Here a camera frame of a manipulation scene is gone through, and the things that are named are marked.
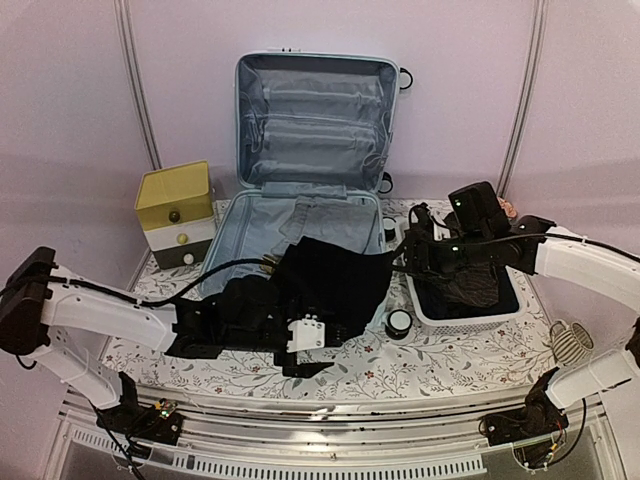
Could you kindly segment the aluminium front rail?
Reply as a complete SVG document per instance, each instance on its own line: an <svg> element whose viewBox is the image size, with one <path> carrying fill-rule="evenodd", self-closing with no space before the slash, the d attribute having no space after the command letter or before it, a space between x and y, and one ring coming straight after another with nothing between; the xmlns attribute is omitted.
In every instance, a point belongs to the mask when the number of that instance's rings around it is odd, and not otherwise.
<svg viewBox="0 0 640 480"><path fill-rule="evenodd" d="M490 446L481 419L521 407L529 387L451 398L288 400L197 395L139 386L184 415L176 446L138 460L144 479L627 479L598 396L559 463L531 472L511 444ZM136 479L117 446L70 389L45 479Z"/></svg>

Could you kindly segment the light blue hard-shell suitcase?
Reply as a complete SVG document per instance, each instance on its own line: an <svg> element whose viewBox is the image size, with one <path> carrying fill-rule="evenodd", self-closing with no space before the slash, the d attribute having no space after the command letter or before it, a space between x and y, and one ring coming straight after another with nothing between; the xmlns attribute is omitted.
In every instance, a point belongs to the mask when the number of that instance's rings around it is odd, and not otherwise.
<svg viewBox="0 0 640 480"><path fill-rule="evenodd" d="M232 199L202 265L202 296L256 271L282 236L299 197L377 207L364 253L385 249L378 191L393 137L401 72L362 56L263 52L235 70L236 161Z"/></svg>

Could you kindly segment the gold cap glass bottle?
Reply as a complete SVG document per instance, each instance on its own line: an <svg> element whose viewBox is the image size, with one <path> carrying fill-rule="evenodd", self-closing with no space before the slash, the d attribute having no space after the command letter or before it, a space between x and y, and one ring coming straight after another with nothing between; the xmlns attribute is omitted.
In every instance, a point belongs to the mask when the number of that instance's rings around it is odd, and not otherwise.
<svg viewBox="0 0 640 480"><path fill-rule="evenodd" d="M267 275L272 275L280 261L281 257L278 255L265 254L262 256L262 264L260 269Z"/></svg>

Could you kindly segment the grey garment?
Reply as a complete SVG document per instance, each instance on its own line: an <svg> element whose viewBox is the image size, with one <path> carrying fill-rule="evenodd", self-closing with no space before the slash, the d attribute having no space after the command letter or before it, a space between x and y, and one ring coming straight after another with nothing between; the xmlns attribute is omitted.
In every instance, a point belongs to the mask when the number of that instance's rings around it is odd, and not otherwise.
<svg viewBox="0 0 640 480"><path fill-rule="evenodd" d="M280 256L303 237L364 253L377 218L377 207L366 199L354 201L299 197L293 213L280 226L281 241L271 253Z"/></svg>

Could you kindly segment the striped woven cup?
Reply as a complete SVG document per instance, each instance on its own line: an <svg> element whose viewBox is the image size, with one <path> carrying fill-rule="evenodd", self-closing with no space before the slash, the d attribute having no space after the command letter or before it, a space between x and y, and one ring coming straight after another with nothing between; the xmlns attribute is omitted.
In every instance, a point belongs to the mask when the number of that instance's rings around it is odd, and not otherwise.
<svg viewBox="0 0 640 480"><path fill-rule="evenodd" d="M589 358L594 342L579 323L556 321L550 328L551 350L558 366L575 365Z"/></svg>

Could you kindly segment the white plastic mesh basket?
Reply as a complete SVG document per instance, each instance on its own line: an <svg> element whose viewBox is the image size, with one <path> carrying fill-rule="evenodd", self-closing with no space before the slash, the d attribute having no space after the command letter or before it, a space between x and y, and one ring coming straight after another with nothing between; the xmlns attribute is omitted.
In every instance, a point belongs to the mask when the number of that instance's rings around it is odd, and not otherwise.
<svg viewBox="0 0 640 480"><path fill-rule="evenodd" d="M494 330L524 313L515 284L524 251L513 243L473 235L438 240L432 226L413 223L397 250L415 315L430 334Z"/></svg>

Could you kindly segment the black trousers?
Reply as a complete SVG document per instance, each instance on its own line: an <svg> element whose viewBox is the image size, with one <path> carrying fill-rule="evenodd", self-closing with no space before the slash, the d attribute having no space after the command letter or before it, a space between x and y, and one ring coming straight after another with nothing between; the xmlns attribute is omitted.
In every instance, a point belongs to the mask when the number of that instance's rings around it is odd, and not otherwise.
<svg viewBox="0 0 640 480"><path fill-rule="evenodd" d="M364 334L386 300L394 254L360 254L302 238L289 246L269 282L279 302L298 318L315 313L326 325L325 345L338 347Z"/></svg>

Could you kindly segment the right wall aluminium post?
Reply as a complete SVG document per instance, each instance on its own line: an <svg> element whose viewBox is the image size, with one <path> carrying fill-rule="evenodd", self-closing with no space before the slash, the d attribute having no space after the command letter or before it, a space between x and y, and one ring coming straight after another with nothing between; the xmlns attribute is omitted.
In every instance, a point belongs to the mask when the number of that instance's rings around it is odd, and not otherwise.
<svg viewBox="0 0 640 480"><path fill-rule="evenodd" d="M533 2L533 18L524 64L523 79L505 157L498 177L497 193L500 197L505 197L508 193L524 137L544 48L548 6L548 1L539 0Z"/></svg>

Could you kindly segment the dark navy garment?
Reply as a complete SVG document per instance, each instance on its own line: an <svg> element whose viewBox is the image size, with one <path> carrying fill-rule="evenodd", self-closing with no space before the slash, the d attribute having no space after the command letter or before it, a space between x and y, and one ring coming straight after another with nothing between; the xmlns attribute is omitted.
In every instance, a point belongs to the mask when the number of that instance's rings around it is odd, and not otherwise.
<svg viewBox="0 0 640 480"><path fill-rule="evenodd" d="M418 279L413 284L420 310L431 320L511 314L520 308L504 268L463 275L444 286Z"/></svg>

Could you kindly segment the wall aluminium post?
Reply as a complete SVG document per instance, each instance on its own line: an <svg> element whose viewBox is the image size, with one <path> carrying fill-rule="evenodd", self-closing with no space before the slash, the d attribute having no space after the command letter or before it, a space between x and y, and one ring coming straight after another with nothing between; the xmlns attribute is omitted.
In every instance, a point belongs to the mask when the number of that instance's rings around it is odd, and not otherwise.
<svg viewBox="0 0 640 480"><path fill-rule="evenodd" d="M533 2L533 18L524 64L523 79L505 157L498 177L497 193L500 197L505 197L508 193L524 137L544 48L548 6L548 1L539 0Z"/></svg>
<svg viewBox="0 0 640 480"><path fill-rule="evenodd" d="M159 170L162 168L162 161L155 138L137 54L131 2L114 0L113 6L122 57L144 148L151 169Z"/></svg>

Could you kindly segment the patterned small bowl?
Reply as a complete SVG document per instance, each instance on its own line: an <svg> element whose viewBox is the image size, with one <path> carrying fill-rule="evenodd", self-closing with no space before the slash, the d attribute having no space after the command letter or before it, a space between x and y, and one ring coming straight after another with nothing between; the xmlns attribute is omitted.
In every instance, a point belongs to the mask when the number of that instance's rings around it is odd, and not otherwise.
<svg viewBox="0 0 640 480"><path fill-rule="evenodd" d="M504 213L509 219L515 219L518 217L518 212L516 208L510 202L502 198L499 198L498 201L499 201L500 207L502 208L502 210L504 211Z"/></svg>

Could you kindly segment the left wall aluminium post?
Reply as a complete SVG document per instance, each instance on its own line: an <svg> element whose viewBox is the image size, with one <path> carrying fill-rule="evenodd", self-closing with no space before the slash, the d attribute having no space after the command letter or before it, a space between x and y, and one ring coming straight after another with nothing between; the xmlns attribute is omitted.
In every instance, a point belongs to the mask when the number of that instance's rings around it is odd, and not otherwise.
<svg viewBox="0 0 640 480"><path fill-rule="evenodd" d="M159 170L162 168L162 161L155 138L137 54L131 2L114 0L113 6L122 57L144 148L151 169Z"/></svg>

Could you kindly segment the black striped garment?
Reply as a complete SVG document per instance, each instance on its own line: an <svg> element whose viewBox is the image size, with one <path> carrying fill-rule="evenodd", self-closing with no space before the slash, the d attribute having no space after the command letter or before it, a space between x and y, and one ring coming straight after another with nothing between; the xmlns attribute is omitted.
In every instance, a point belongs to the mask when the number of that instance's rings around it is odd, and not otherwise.
<svg viewBox="0 0 640 480"><path fill-rule="evenodd" d="M432 279L435 288L450 303L488 308L499 301L496 268L489 264L471 265Z"/></svg>

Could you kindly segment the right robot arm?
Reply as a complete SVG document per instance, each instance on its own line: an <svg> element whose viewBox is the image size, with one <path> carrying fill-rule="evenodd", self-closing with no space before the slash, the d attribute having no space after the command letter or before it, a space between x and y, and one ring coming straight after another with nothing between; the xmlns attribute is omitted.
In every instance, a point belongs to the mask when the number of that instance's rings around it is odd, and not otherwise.
<svg viewBox="0 0 640 480"><path fill-rule="evenodd" d="M574 235L555 222L525 216L510 222L487 181L449 196L457 222L450 238L433 235L425 206L409 215L409 227L395 253L401 271L439 285L478 265L510 267L528 275L570 282L639 310L639 258ZM603 352L545 372L523 407L482 419L490 445L515 443L567 428L566 409L579 400L639 376L639 331L633 329Z"/></svg>

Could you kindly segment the yellow white drawer organizer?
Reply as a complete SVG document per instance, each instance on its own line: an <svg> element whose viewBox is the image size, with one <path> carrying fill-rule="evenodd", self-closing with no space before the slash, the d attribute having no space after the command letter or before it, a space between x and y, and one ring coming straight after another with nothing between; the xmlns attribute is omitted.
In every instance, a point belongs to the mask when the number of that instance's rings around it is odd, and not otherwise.
<svg viewBox="0 0 640 480"><path fill-rule="evenodd" d="M144 174L135 211L159 268L203 261L217 230L208 162Z"/></svg>

